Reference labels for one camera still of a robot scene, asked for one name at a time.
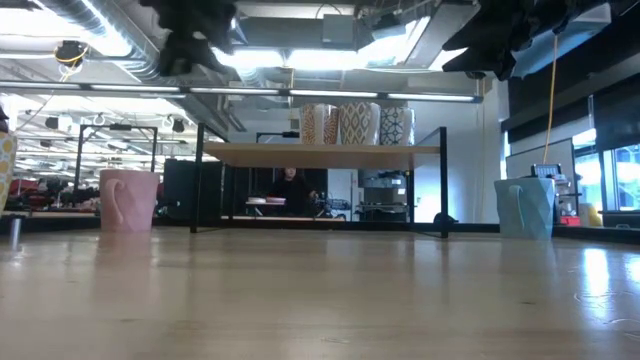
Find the white partition board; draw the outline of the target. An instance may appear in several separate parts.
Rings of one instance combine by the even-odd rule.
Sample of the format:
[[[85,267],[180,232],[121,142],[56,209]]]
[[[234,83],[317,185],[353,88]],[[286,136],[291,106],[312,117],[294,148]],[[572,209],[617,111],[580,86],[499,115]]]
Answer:
[[[559,173],[570,180],[575,177],[574,146],[571,139],[550,143],[522,151],[506,158],[506,176],[520,178],[531,176],[534,165],[555,166]]]

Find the small yellow object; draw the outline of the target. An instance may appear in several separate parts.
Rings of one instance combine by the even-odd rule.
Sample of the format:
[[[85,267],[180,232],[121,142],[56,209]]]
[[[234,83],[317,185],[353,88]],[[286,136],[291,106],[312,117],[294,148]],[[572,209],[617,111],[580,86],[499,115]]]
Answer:
[[[595,208],[591,203],[586,203],[583,206],[582,213],[584,215],[584,224],[590,227],[602,227],[603,221]]]

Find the orange floral patterned mug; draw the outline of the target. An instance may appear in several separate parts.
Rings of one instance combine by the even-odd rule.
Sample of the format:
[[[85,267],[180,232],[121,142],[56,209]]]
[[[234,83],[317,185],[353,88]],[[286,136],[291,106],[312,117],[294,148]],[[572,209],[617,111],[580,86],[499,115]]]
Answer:
[[[329,104],[306,104],[301,108],[300,140],[302,144],[337,143],[339,111]]]

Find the long ceiling light bar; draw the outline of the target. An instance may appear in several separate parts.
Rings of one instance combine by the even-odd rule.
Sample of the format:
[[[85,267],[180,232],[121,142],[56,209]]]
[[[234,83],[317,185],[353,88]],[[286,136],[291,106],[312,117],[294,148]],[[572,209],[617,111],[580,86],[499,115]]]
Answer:
[[[151,96],[182,96],[192,94],[234,95],[234,96],[274,96],[274,97],[327,97],[349,99],[375,99],[396,101],[480,103],[478,95],[455,95],[440,93],[398,93],[345,90],[313,90],[289,88],[247,88],[247,87],[193,87],[165,85],[116,85],[67,82],[36,82],[0,80],[0,89],[29,91],[93,91],[150,94]]]

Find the blue geometric patterned mug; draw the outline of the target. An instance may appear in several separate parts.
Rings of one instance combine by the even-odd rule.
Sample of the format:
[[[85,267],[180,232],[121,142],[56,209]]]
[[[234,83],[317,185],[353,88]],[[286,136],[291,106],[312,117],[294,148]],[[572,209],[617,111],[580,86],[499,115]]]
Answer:
[[[415,112],[408,107],[381,110],[379,140],[381,145],[412,146],[414,144]]]

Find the pink mug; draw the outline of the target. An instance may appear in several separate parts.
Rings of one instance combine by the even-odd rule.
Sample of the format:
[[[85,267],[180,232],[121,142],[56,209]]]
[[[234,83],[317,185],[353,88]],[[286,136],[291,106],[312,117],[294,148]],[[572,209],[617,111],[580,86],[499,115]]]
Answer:
[[[138,170],[104,169],[100,172],[101,230],[149,232],[160,177]]]

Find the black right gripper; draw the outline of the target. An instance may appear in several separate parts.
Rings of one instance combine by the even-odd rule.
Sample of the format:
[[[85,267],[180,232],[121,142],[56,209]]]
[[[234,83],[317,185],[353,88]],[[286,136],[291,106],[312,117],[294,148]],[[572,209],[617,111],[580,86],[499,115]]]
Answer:
[[[444,72],[462,72],[480,80],[493,73],[500,81],[513,75],[511,50],[567,22],[571,0],[478,0],[479,9],[442,49],[463,52],[447,61]]]

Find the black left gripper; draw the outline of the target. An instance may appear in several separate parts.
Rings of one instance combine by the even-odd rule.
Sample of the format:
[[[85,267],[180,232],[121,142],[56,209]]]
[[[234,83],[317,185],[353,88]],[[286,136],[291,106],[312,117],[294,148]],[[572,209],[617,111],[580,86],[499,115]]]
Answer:
[[[237,7],[235,0],[138,0],[158,15],[158,25],[168,29],[159,53],[158,72],[163,77],[189,74],[195,65],[225,74],[211,45],[226,54],[233,53],[230,38]],[[192,37],[200,33],[205,39]]]

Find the grey metal rack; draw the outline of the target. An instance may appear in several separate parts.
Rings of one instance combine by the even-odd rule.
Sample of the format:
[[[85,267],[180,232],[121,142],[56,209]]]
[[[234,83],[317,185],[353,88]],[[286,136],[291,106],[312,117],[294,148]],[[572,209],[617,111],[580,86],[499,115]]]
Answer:
[[[362,222],[408,220],[406,177],[402,171],[359,170],[356,214]]]

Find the black metal table frame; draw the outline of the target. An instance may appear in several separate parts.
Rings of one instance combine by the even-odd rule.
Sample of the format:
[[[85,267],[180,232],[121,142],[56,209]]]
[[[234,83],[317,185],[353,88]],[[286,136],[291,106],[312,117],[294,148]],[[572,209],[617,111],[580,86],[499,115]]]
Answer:
[[[49,214],[43,217],[19,215],[17,218],[21,221],[21,231],[24,233],[98,229],[101,225],[100,219],[96,216]],[[209,228],[413,232],[441,239],[450,238],[455,233],[497,234],[499,232],[497,224],[454,223],[441,226],[433,223],[345,222],[328,218],[317,220],[304,220],[302,218],[294,218],[292,220],[284,218],[246,220],[239,217],[231,220],[222,219],[210,224],[201,224],[196,230],[203,232]],[[581,241],[640,246],[640,230],[638,229],[559,226],[553,229],[552,235]]]

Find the wooden shelf with black legs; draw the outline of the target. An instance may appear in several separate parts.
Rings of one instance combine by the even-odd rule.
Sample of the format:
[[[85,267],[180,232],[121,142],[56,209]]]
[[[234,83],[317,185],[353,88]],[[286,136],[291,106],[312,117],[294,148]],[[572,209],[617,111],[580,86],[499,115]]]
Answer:
[[[355,230],[355,231],[408,231],[432,233],[446,239],[452,231],[449,216],[448,189],[448,139],[447,129],[438,127],[423,141],[435,140],[435,146],[380,146],[380,145],[304,145],[264,143],[206,142],[204,133],[211,128],[205,124],[197,127],[195,173],[190,214],[190,231],[197,233],[207,228],[247,229],[304,229],[304,230]],[[254,217],[236,216],[234,210],[227,215],[208,219],[201,215],[205,195],[203,185],[208,179],[203,175],[203,155],[211,155],[222,163],[221,175],[211,181],[218,190],[214,207],[224,209],[224,195],[236,193],[235,180],[240,168],[302,169],[363,169],[402,171],[406,178],[407,215],[403,222],[353,222],[317,217]],[[439,157],[440,220],[436,223],[415,221],[415,171],[424,166],[430,155]]]

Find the light blue mug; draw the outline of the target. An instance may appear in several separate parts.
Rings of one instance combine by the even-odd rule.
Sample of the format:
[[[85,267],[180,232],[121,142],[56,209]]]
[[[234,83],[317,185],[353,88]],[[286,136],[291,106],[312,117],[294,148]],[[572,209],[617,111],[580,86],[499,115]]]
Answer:
[[[496,180],[494,189],[502,236],[540,241],[551,239],[556,195],[552,179]]]

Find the person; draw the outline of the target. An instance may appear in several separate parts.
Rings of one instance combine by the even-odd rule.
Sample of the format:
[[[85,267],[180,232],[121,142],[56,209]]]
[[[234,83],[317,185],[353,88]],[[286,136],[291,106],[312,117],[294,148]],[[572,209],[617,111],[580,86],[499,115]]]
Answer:
[[[284,168],[269,195],[285,199],[283,213],[287,216],[304,216],[312,200],[317,197],[316,191],[297,173],[296,168]]]

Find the yellow diamond patterned mug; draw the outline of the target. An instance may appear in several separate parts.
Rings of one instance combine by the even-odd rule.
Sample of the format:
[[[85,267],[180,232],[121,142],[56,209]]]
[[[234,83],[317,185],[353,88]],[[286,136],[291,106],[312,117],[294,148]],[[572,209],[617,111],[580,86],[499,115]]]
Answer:
[[[381,107],[376,103],[354,102],[338,107],[342,144],[377,145]]]

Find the yellow circle patterned mug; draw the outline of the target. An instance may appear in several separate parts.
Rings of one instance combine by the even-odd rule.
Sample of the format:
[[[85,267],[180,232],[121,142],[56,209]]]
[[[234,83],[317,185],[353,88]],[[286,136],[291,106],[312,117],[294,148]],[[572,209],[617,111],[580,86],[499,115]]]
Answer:
[[[17,138],[10,133],[0,132],[0,218],[9,197],[17,149]]]

